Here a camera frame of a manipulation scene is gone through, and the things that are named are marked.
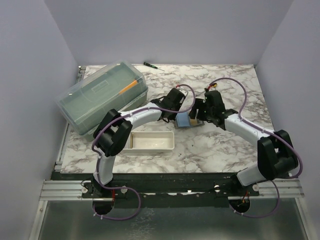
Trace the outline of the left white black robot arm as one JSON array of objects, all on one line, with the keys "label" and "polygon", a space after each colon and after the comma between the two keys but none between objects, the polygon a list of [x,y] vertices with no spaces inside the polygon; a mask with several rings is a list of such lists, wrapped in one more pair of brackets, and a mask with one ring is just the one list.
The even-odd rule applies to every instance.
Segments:
[{"label": "left white black robot arm", "polygon": [[92,151],[98,154],[93,173],[97,182],[93,191],[99,197],[104,198],[110,194],[109,182],[113,179],[114,162],[125,148],[131,131],[159,120],[173,121],[177,114],[189,111],[191,107],[181,110],[186,96],[183,90],[175,87],[167,95],[155,98],[142,107],[122,112],[111,109],[107,112],[93,134],[91,145]]}]

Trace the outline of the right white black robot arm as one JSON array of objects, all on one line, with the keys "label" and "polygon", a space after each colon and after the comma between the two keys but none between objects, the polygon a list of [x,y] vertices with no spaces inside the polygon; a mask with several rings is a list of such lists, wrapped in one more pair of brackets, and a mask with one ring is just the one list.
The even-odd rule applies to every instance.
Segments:
[{"label": "right white black robot arm", "polygon": [[236,110],[225,108],[217,90],[207,91],[204,99],[196,98],[189,117],[212,123],[256,147],[257,163],[239,171],[236,180],[230,183],[230,191],[236,196],[247,192],[248,186],[253,183],[285,177],[289,171],[298,167],[298,158],[286,131],[272,132],[240,118]]}]

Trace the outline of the blue credit card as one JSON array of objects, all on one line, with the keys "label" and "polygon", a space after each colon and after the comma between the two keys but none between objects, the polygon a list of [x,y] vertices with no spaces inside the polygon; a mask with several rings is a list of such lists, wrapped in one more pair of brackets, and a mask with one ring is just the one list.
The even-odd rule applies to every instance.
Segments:
[{"label": "blue credit card", "polygon": [[178,113],[175,123],[178,128],[189,128],[191,126],[189,114],[187,112]]}]

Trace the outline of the gold tan credit card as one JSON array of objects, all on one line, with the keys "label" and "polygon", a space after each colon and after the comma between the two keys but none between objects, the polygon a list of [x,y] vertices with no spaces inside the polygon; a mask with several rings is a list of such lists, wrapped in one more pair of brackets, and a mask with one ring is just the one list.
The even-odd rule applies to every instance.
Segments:
[{"label": "gold tan credit card", "polygon": [[191,126],[196,126],[198,125],[200,122],[197,119],[190,119],[190,125]]}]

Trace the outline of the grey card holder wallet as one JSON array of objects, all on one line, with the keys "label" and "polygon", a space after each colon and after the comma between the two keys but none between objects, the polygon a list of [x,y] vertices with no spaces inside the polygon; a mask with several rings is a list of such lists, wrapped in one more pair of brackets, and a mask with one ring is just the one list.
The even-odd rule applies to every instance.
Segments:
[{"label": "grey card holder wallet", "polygon": [[176,129],[191,129],[201,127],[205,123],[199,119],[192,119],[188,112],[178,113],[175,118],[174,126]]}]

